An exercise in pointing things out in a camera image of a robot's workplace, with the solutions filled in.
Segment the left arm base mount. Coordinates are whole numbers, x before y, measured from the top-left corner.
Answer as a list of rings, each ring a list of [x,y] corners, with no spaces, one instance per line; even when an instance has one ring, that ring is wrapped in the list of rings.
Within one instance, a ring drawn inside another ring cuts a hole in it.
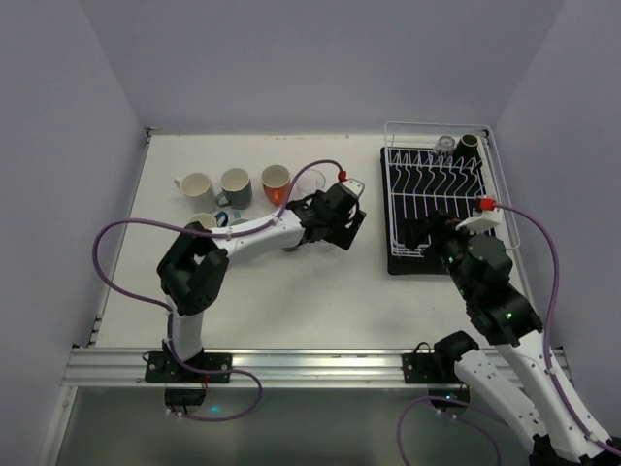
[[[207,375],[189,371],[172,356],[165,344],[161,350],[146,351],[142,354],[146,364],[146,383],[190,383],[194,388],[165,388],[164,404],[167,409],[190,414],[206,400],[209,383],[229,383],[230,374]],[[228,352],[199,351],[185,362],[201,371],[226,371],[232,367],[233,356]]]

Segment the clear plastic glass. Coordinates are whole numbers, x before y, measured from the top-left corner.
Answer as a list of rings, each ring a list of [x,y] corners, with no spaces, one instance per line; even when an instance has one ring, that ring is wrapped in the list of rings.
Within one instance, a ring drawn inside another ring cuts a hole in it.
[[[318,170],[310,168],[305,171],[296,181],[295,186],[298,193],[304,197],[314,194],[317,190],[323,190],[326,184],[326,177]]]

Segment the white mug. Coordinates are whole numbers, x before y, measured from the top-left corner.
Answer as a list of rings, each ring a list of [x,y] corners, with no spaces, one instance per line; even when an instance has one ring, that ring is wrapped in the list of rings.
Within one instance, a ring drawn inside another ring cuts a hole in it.
[[[194,172],[174,179],[174,184],[194,213],[211,213],[216,209],[212,179]]]

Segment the orange mug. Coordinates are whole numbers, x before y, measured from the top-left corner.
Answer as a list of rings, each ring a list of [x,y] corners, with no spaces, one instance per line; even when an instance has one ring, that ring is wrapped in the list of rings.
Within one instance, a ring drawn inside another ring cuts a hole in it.
[[[274,206],[281,206],[287,198],[290,186],[290,173],[282,165],[266,167],[261,174],[264,193]]]

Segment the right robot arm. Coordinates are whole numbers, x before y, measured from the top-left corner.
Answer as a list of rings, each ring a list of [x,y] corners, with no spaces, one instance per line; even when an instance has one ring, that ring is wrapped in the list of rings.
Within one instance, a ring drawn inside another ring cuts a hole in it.
[[[620,441],[611,436],[577,395],[549,343],[549,322],[510,282],[513,262],[504,242],[487,235],[504,205],[476,203],[466,219],[436,211],[405,219],[405,244],[424,241],[463,298],[474,328],[496,348],[518,379],[510,382],[467,333],[434,345],[436,367],[473,388],[528,450],[532,465],[617,465]]]

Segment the black mug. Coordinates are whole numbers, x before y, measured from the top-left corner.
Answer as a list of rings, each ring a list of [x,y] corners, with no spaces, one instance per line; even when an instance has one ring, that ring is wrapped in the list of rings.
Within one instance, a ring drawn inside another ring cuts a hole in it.
[[[454,152],[452,153],[455,160],[471,160],[479,157],[478,152],[479,139],[475,134],[464,134],[458,141]]]

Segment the dark blue mug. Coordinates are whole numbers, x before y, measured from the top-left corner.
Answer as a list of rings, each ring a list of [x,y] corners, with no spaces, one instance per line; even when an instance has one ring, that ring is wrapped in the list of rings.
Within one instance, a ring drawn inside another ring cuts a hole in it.
[[[225,227],[229,222],[229,216],[226,212],[220,211],[215,214],[198,213],[193,215],[185,225],[189,228],[192,224],[199,224],[203,229],[211,230],[214,228]]]

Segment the grey-blue mug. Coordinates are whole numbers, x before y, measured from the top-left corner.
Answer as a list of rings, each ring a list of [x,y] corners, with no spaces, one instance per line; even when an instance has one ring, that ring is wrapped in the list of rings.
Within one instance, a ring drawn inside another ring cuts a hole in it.
[[[231,168],[220,178],[221,192],[215,196],[219,208],[247,209],[252,202],[251,179],[242,168]]]

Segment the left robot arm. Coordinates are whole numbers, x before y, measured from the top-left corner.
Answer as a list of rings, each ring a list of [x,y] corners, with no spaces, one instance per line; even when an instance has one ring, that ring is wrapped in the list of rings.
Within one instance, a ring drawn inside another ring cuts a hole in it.
[[[171,307],[164,344],[173,358],[186,362],[203,351],[204,312],[229,268],[272,250],[321,241],[348,250],[366,216],[359,208],[364,189],[362,182],[348,179],[237,226],[209,231],[198,222],[188,224],[157,266]]]

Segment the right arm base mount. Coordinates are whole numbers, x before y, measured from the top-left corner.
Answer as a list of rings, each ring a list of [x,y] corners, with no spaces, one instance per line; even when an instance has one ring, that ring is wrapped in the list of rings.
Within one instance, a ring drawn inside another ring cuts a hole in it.
[[[436,396],[431,404],[441,411],[464,411],[465,407],[450,401],[471,402],[471,390],[461,382],[454,371],[454,363],[470,350],[479,350],[479,344],[465,331],[457,331],[434,344],[420,342],[414,349],[401,355],[404,382],[427,385],[456,385],[456,388],[429,388],[428,395]]]

